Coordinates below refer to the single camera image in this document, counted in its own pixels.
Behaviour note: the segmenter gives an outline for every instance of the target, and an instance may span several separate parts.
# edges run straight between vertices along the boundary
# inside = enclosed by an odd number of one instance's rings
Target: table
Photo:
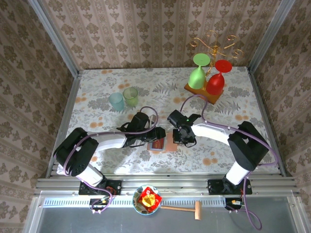
[[[182,102],[192,95],[184,89],[192,70],[193,68],[85,70],[67,135],[77,127],[92,132],[115,131],[117,127],[131,121],[143,106],[154,107],[159,114],[158,125],[166,132],[171,131],[173,126],[166,118],[173,110],[179,110]],[[210,77],[216,72],[212,69]],[[269,143],[246,68],[233,67],[224,78],[224,93],[215,105],[207,106],[205,118],[235,127],[248,120]],[[109,104],[109,95],[122,92],[129,86],[138,90],[138,105],[134,108],[127,106],[122,112],[115,111]],[[201,98],[192,98],[185,105],[183,114],[200,114],[203,106]],[[143,111],[148,115],[153,114],[151,110]],[[264,163],[273,161],[270,153],[263,158]],[[147,150],[147,145],[104,150],[94,154],[90,163],[103,174],[226,173],[234,163],[234,157],[229,146],[208,138],[197,138],[195,147],[188,149],[178,146],[177,152],[151,152]],[[261,166],[255,172],[279,173],[279,170],[276,166]],[[61,166],[57,173],[62,174]]]

